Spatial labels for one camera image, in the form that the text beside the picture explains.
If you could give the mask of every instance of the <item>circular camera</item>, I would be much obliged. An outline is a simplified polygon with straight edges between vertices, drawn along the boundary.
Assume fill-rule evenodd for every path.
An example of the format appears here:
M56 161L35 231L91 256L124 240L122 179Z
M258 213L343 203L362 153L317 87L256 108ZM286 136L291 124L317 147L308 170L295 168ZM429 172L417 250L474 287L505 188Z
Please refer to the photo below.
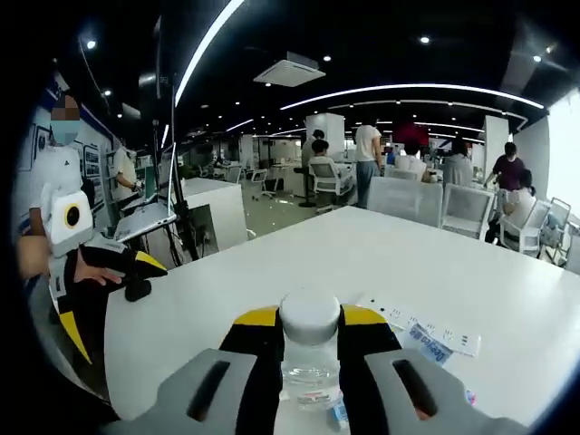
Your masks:
M79 221L79 217L81 215L81 212L79 211L79 208L76 206L72 206L68 209L68 211L66 212L66 225L67 227L74 227L77 222Z

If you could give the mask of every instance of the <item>computer screen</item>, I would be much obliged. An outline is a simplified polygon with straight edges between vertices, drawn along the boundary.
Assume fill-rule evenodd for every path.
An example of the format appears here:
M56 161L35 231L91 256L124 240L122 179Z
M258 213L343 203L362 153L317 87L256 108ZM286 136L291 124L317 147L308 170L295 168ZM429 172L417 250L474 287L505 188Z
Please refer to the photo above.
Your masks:
M167 203L168 215L171 214L171 176L173 175L173 160L175 145L163 150L159 159L159 202Z

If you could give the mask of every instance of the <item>jeans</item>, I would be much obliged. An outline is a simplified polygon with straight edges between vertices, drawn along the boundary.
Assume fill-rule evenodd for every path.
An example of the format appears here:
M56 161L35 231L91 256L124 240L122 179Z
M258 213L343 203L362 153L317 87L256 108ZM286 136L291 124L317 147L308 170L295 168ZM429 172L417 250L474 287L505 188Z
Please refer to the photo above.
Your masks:
M366 208L372 177L380 176L381 171L376 161L356 162L356 190L359 196L359 208Z

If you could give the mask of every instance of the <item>woman in white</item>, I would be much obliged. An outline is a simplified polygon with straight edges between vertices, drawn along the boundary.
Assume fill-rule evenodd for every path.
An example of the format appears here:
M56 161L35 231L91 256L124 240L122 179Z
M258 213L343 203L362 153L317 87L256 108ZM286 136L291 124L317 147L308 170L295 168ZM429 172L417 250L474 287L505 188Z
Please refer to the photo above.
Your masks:
M458 186L471 186L473 166L468 157L468 145L463 139L456 138L451 143L451 156L445 159L443 183Z

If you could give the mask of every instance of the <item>person's hand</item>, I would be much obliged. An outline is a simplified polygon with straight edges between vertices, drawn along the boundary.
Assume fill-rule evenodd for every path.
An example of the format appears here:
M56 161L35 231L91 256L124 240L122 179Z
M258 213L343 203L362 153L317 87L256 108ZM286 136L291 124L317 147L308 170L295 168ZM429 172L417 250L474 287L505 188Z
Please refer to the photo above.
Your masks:
M79 249L74 270L74 282L79 283L85 279L93 279L100 285L107 285L107 279L115 284L121 283L121 278L106 268L87 265L84 258L82 258L81 249Z

